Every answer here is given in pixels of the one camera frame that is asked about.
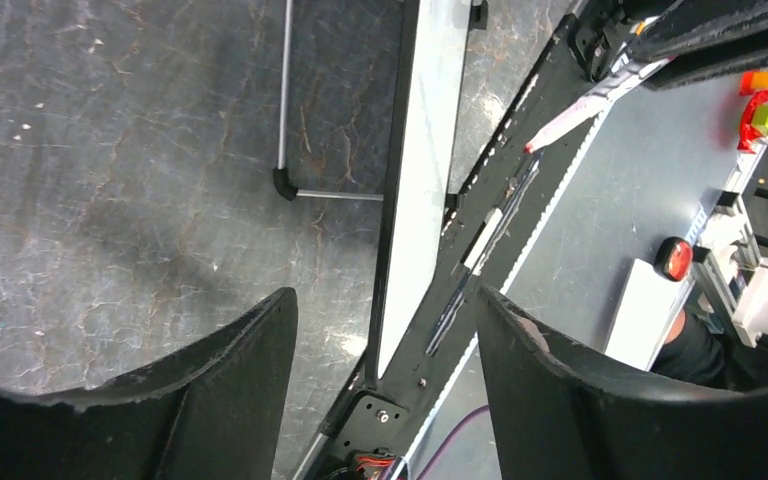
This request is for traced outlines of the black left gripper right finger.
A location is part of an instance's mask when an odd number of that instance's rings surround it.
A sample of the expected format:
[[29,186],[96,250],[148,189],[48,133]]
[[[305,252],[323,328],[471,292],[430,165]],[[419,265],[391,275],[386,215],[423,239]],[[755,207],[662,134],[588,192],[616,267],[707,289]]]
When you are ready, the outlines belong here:
[[614,360],[498,290],[477,294],[506,479],[768,479],[768,388],[713,389]]

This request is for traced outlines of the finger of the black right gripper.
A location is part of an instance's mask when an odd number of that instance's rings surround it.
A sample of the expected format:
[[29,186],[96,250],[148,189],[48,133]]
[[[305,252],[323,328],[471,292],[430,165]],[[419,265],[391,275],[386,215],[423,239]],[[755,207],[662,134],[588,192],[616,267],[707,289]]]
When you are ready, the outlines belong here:
[[627,49],[665,90],[768,67],[768,1],[672,1]]

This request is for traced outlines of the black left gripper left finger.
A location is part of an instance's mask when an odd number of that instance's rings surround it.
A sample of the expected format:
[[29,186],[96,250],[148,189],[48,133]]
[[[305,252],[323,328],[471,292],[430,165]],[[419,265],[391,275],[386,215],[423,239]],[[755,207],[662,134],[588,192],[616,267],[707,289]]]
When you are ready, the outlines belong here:
[[92,389],[0,390],[0,479],[267,479],[297,337],[283,287]]

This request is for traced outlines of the red whiteboard marker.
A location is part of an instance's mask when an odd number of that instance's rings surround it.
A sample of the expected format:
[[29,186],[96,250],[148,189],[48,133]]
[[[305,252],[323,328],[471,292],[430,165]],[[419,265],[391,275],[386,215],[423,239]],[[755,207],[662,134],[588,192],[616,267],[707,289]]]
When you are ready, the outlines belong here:
[[535,153],[554,143],[586,120],[611,107],[672,60],[673,57],[650,63],[629,60],[542,126],[525,144],[524,152]]

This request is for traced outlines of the small white whiteboard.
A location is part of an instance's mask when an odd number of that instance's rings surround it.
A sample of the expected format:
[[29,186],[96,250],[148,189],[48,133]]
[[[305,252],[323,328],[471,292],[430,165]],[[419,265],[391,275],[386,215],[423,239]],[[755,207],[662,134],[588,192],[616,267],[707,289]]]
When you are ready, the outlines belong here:
[[277,159],[273,185],[298,197],[377,201],[381,224],[365,353],[364,381],[377,387],[436,269],[462,91],[467,37],[484,30],[485,1],[407,1],[394,95],[384,191],[381,194],[300,189],[287,168],[287,121],[293,9],[284,6]]

